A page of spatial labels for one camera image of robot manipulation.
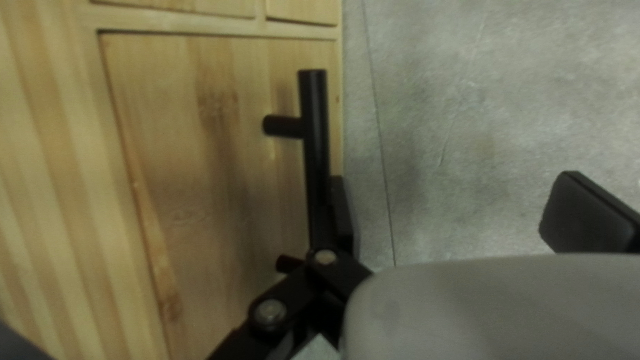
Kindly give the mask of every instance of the wood grain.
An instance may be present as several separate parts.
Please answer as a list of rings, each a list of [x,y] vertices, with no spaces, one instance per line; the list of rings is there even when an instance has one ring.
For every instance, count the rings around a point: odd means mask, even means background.
[[[0,1],[0,306],[58,359],[166,359],[74,14],[59,1]]]
[[[99,0],[95,2],[238,17],[255,16],[255,0]]]
[[[91,31],[150,31],[202,35],[240,35],[280,38],[338,39],[340,29],[264,18],[237,19],[195,13],[167,12],[98,4],[78,4],[79,20]]]
[[[307,248],[301,142],[261,121],[298,115],[298,69],[338,83],[335,42],[101,40],[170,353],[202,359],[274,283],[277,256]]]
[[[340,21],[339,0],[266,0],[267,17],[271,19],[337,25]]]

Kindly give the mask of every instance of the bolt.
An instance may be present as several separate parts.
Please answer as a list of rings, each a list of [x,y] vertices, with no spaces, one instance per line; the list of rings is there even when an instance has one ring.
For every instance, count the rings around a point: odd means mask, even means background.
[[[333,264],[338,259],[338,256],[333,251],[324,249],[316,252],[314,258],[316,259],[317,263],[326,266]]]
[[[287,307],[280,300],[267,299],[255,308],[255,320],[262,325],[274,325],[284,319]]]

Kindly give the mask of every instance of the black metal rod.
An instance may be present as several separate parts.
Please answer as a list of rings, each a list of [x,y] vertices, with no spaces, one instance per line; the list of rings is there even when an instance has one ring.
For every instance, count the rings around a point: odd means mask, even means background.
[[[289,274],[304,264],[305,261],[302,259],[293,258],[287,255],[280,255],[276,260],[276,271],[281,274]]]
[[[298,71],[310,247],[330,245],[329,121],[325,70]]]
[[[267,135],[302,139],[302,120],[298,117],[267,115],[262,121],[262,130]]]

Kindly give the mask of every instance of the cabinet drawer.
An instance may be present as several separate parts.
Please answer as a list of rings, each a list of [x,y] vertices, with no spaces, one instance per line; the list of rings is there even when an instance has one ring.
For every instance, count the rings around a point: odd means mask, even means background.
[[[299,69],[327,69],[338,101],[336,43],[100,42],[170,355],[201,360],[276,281],[277,256],[307,249],[301,141],[265,136],[261,122],[299,115]]]
[[[339,0],[265,0],[270,19],[337,25]]]
[[[181,12],[255,17],[255,0],[100,0],[95,2]]]

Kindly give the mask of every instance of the black metal bracket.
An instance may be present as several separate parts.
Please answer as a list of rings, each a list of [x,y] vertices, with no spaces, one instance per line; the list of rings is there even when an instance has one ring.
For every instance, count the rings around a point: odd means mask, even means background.
[[[267,135],[303,140],[310,250],[281,255],[285,279],[256,298],[247,320],[209,360],[286,360],[322,334],[335,348],[346,302],[370,274],[354,257],[354,229],[344,181],[330,175],[325,70],[298,72],[301,117],[267,115]]]

